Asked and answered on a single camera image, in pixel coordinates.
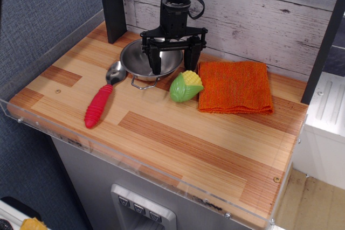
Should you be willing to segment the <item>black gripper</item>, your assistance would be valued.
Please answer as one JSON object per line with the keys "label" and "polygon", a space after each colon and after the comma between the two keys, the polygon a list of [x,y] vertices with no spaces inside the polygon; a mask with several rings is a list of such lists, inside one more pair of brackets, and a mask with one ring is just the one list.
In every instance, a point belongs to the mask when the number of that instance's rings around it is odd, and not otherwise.
{"label": "black gripper", "polygon": [[158,28],[144,31],[140,34],[142,37],[142,52],[149,53],[149,64],[153,74],[161,74],[160,50],[154,46],[155,38],[164,38],[169,40],[180,40],[183,37],[200,36],[201,44],[192,44],[184,50],[184,67],[186,70],[194,71],[197,67],[201,48],[206,47],[205,35],[208,32],[206,28],[188,27],[187,19],[198,19],[204,11],[198,15],[192,16],[189,8],[191,0],[185,0],[184,3],[174,3],[169,0],[161,0],[160,3],[160,25]]}

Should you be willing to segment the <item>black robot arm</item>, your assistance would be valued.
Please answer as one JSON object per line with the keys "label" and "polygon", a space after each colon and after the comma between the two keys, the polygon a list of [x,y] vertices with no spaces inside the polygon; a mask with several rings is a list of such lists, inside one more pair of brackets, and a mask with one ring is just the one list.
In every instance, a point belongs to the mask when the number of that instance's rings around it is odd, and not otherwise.
{"label": "black robot arm", "polygon": [[[197,0],[205,6],[203,0]],[[142,37],[142,52],[148,56],[149,66],[153,74],[161,73],[160,52],[183,50],[184,67],[194,71],[197,67],[201,51],[206,48],[206,28],[188,27],[188,17],[198,19],[204,13],[202,10],[196,16],[189,11],[191,0],[161,0],[160,25],[154,30],[144,31]]]}

